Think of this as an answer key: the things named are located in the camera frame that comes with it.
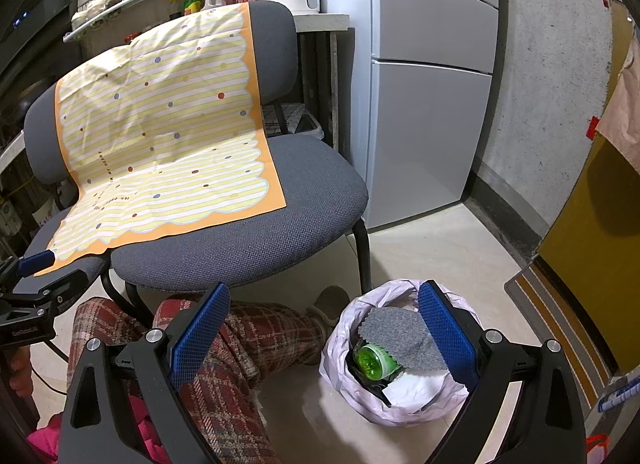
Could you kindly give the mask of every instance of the door mat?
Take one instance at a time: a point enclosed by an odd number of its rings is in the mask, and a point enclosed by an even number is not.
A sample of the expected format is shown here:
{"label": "door mat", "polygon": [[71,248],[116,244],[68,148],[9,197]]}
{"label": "door mat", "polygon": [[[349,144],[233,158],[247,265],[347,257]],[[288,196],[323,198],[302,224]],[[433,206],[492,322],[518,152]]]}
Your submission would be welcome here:
{"label": "door mat", "polygon": [[535,260],[508,281],[504,289],[541,342],[554,338],[562,345],[586,418],[612,377],[596,343]]}

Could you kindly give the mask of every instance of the chair seat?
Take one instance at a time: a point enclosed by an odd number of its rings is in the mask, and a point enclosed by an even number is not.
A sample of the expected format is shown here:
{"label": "chair seat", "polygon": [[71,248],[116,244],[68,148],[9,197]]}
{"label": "chair seat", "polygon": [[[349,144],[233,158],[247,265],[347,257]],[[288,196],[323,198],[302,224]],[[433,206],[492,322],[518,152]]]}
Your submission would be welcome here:
{"label": "chair seat", "polygon": [[302,135],[269,140],[285,208],[111,252],[119,277],[163,290],[235,287],[298,264],[337,240],[361,218],[367,188],[326,144]]}
{"label": "chair seat", "polygon": [[[50,219],[49,222],[44,224],[44,226],[41,227],[34,239],[31,241],[31,244],[24,253],[24,256],[32,256],[46,250],[47,246],[49,245],[49,241],[53,238],[53,235],[58,230],[60,222],[63,221],[68,213],[68,209],[64,210],[63,212],[58,213],[55,217]],[[15,286],[14,293],[36,293],[47,284],[55,282],[57,279],[62,278],[66,274],[69,274],[76,269],[81,269],[84,271],[89,281],[89,285],[91,285],[98,278],[98,276],[100,276],[101,272],[108,269],[108,267],[108,253],[100,255],[88,254],[87,256],[78,258],[68,266],[62,267],[58,270],[54,270],[53,272],[48,272],[47,274],[43,274],[42,276],[29,276],[28,278],[21,279],[20,282],[18,282],[18,285]],[[63,304],[62,310],[66,310],[66,308],[70,307],[74,303],[74,301],[82,295],[82,292],[74,300]]]}

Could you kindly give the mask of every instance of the human leg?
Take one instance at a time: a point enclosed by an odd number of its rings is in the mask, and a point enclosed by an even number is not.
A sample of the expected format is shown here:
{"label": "human leg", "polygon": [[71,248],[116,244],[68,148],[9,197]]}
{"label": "human leg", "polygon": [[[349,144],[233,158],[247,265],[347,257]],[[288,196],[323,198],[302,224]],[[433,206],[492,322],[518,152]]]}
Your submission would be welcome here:
{"label": "human leg", "polygon": [[[154,326],[166,328],[193,301],[161,304]],[[226,464],[279,464],[252,395],[267,375],[306,362],[324,343],[309,317],[280,304],[238,303],[193,383],[180,391],[185,407]]]}
{"label": "human leg", "polygon": [[74,317],[66,386],[71,384],[76,365],[89,339],[98,338],[107,345],[117,345],[140,339],[144,332],[145,328],[137,320],[123,313],[111,300],[91,298],[81,303]]}

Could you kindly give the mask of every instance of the metal screw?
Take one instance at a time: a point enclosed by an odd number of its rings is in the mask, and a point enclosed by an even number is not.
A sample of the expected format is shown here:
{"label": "metal screw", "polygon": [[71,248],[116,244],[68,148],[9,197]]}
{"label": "metal screw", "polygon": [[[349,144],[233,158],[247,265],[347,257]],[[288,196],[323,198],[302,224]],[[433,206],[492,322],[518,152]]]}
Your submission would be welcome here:
{"label": "metal screw", "polygon": [[153,329],[146,333],[145,339],[149,343],[155,343],[156,341],[160,341],[162,338],[162,331],[160,329]]}
{"label": "metal screw", "polygon": [[500,343],[502,341],[502,334],[497,330],[489,330],[486,333],[486,339],[489,343]]}
{"label": "metal screw", "polygon": [[91,338],[87,343],[86,343],[86,347],[91,350],[94,351],[95,349],[97,349],[100,346],[100,340],[98,338]]}
{"label": "metal screw", "polygon": [[548,348],[552,352],[559,352],[561,351],[562,346],[555,339],[550,339],[546,342],[546,348]]}

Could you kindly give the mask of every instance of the black chair leg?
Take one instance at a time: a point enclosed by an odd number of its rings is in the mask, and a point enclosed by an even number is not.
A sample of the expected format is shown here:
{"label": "black chair leg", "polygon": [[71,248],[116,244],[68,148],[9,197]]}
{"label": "black chair leg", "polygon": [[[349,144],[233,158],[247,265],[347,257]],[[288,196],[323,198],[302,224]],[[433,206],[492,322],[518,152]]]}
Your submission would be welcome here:
{"label": "black chair leg", "polygon": [[273,109],[276,111],[276,118],[278,119],[278,126],[280,127],[280,133],[286,136],[289,133],[289,127],[287,126],[287,118],[284,116],[284,110],[279,100],[273,102]]}
{"label": "black chair leg", "polygon": [[358,271],[360,272],[360,289],[362,294],[367,294],[371,289],[371,257],[369,253],[369,234],[364,221],[359,219],[351,228],[356,239],[356,252],[358,253]]}
{"label": "black chair leg", "polygon": [[140,298],[140,295],[138,294],[138,287],[134,284],[130,284],[129,282],[125,282],[124,288],[127,291],[129,301],[138,311],[138,315],[144,319],[144,321],[141,321],[140,323],[147,328],[151,328],[151,325],[154,322],[154,314],[149,310],[149,307],[146,306],[146,303],[142,301],[142,298]]}
{"label": "black chair leg", "polygon": [[106,270],[103,274],[100,275],[100,280],[102,281],[102,286],[104,287],[107,296],[111,298],[111,300],[120,307],[120,310],[123,311],[124,314],[128,314],[134,319],[137,319],[143,326],[146,328],[151,328],[152,322],[146,322],[146,318],[139,314],[138,310],[130,304],[127,299],[121,295],[113,284],[111,283],[111,278],[109,277],[109,270]]}

